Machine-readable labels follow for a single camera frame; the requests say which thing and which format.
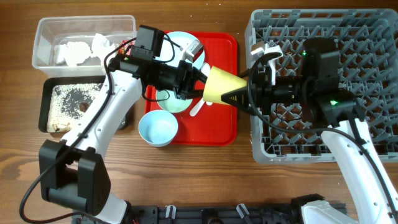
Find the white napkin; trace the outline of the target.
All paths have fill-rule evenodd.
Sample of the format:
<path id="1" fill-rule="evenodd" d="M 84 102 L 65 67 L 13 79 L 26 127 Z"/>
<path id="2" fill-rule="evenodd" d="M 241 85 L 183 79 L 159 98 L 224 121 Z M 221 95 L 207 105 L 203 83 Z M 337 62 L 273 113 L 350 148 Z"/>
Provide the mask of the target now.
<path id="1" fill-rule="evenodd" d="M 91 56 L 98 57 L 101 64 L 103 64 L 105 56 L 112 52 L 116 47 L 117 45 L 115 43 L 112 44 L 105 36 L 96 33 L 91 44 Z"/>
<path id="2" fill-rule="evenodd" d="M 55 47 L 55 63 L 66 63 L 68 67 L 76 67 L 90 58 L 92 51 L 85 42 L 67 42 Z"/>

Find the yellow plastic cup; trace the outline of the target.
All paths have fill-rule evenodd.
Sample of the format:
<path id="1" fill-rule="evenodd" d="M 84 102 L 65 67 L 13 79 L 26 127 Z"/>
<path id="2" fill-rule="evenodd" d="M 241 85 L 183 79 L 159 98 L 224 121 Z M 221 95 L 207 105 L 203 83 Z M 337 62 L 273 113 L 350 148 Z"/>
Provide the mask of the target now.
<path id="1" fill-rule="evenodd" d="M 247 85 L 245 79 L 213 66 L 205 83 L 203 100 L 226 105 L 226 103 L 221 100 L 221 96 L 224 93 L 237 90 Z"/>

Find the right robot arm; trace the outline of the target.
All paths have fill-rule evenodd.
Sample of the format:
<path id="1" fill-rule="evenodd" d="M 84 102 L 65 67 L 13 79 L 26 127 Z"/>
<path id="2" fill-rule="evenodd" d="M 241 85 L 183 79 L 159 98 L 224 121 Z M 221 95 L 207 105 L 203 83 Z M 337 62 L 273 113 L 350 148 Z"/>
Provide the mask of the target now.
<path id="1" fill-rule="evenodd" d="M 277 77 L 262 68 L 281 57 L 264 53 L 245 71 L 248 82 L 221 94 L 223 103 L 258 117 L 268 127 L 288 132 L 266 120 L 273 104 L 300 103 L 310 129 L 291 133 L 320 134 L 333 154 L 363 223 L 397 223 L 397 191 L 374 148 L 365 114 L 351 91 L 339 87 L 340 53 L 331 39 L 303 43 L 300 76 Z"/>

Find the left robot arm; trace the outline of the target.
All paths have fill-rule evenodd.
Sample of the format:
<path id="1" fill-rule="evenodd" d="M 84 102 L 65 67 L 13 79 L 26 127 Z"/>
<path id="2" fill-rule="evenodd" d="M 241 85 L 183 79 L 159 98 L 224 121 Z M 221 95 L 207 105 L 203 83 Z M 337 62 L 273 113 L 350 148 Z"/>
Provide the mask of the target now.
<path id="1" fill-rule="evenodd" d="M 40 187 L 45 201 L 69 208 L 70 216 L 94 222 L 132 222 L 131 204 L 111 193 L 104 164 L 110 141 L 148 86 L 170 90 L 187 100 L 202 96 L 195 84 L 207 80 L 184 60 L 176 67 L 159 60 L 162 44 L 168 39 L 162 30 L 140 26 L 135 38 L 105 56 L 103 86 L 79 126 L 60 141 L 47 140 L 40 148 L 40 174 L 34 185 Z"/>

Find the green bowl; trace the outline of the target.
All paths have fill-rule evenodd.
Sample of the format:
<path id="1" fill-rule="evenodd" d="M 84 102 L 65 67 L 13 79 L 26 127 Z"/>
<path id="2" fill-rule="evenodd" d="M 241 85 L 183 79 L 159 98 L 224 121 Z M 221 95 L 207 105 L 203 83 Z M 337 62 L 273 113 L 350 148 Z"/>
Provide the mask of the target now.
<path id="1" fill-rule="evenodd" d="M 181 113 L 185 111 L 193 101 L 192 99 L 180 100 L 176 98 L 174 92 L 170 90 L 157 90 L 155 100 L 163 110 L 170 113 Z"/>

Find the red snack wrapper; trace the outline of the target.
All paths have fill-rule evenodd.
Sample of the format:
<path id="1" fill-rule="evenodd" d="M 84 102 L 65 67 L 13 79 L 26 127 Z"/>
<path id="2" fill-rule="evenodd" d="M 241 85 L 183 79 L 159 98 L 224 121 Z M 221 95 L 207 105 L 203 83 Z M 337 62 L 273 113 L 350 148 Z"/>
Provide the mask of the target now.
<path id="1" fill-rule="evenodd" d="M 118 50 L 118 52 L 120 54 L 130 55 L 131 54 L 132 45 L 134 45 L 134 41 L 128 42 L 128 40 L 123 40 L 121 42 L 121 45 L 123 45 L 123 46 Z"/>

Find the leftover rice and food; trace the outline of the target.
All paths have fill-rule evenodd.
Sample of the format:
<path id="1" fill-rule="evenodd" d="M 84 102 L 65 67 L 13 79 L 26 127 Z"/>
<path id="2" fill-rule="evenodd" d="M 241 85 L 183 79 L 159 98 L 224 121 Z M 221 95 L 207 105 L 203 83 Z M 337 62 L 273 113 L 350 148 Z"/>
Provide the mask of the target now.
<path id="1" fill-rule="evenodd" d="M 78 125 L 85 114 L 81 103 L 90 105 L 102 83 L 56 85 L 52 88 L 46 132 L 65 133 Z"/>

